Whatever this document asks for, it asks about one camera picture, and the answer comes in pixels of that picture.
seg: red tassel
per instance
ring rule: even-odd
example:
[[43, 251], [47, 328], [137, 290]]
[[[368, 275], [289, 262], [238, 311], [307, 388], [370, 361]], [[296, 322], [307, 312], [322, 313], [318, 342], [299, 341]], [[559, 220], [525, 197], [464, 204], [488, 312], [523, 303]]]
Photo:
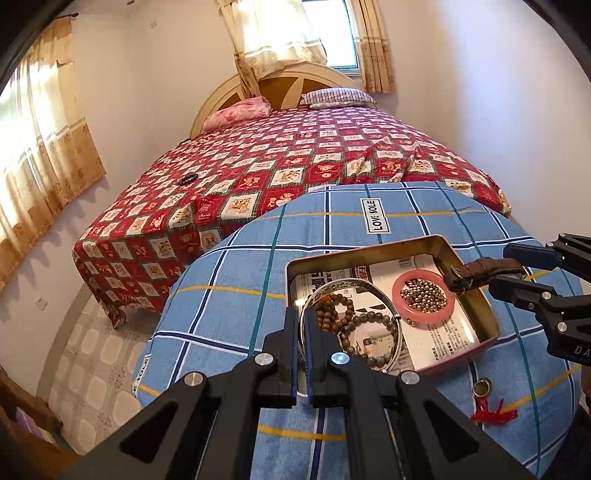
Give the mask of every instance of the red tassel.
[[499, 407], [496, 411], [488, 409], [488, 400], [485, 398], [476, 398], [476, 413], [472, 416], [472, 420], [484, 423], [486, 425], [504, 425], [511, 420], [517, 418], [517, 410], [509, 410], [501, 413], [503, 408], [503, 400], [499, 402]]

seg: pink pillow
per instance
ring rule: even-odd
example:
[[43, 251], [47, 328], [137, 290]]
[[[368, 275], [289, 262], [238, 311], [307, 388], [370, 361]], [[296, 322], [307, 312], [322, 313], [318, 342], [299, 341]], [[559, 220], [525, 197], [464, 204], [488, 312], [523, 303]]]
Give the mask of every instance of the pink pillow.
[[271, 114], [272, 108], [265, 97], [254, 97], [242, 100], [234, 105], [212, 113], [203, 124], [204, 132], [212, 132], [228, 128], [237, 122], [266, 118]]

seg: wall outlet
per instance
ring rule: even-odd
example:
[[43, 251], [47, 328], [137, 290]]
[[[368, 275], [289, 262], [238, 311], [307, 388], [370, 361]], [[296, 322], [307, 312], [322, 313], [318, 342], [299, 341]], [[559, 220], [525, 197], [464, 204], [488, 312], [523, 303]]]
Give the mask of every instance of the wall outlet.
[[37, 305], [39, 310], [43, 311], [45, 310], [45, 307], [47, 307], [47, 300], [39, 299], [35, 302], [35, 305]]

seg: red checkered bedspread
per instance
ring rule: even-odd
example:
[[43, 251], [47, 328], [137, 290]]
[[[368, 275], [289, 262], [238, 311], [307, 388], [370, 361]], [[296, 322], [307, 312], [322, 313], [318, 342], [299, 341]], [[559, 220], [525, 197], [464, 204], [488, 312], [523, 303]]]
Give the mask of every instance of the red checkered bedspread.
[[[189, 174], [197, 179], [178, 182]], [[379, 110], [292, 109], [187, 140], [157, 160], [74, 246], [116, 325], [122, 306], [161, 312], [184, 269], [240, 226], [322, 184], [440, 180], [497, 212], [495, 182]]]

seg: beige curtain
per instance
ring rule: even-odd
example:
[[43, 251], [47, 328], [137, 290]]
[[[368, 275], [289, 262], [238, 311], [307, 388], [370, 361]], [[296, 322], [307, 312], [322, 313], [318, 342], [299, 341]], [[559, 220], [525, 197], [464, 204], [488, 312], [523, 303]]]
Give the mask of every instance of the beige curtain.
[[395, 93], [392, 58], [376, 0], [346, 0], [363, 86], [368, 92]]
[[326, 52], [301, 0], [217, 0], [234, 44], [236, 69], [248, 96], [258, 81], [289, 65], [326, 65]]
[[0, 290], [65, 205], [105, 175], [80, 112], [70, 18], [53, 22], [0, 95]]

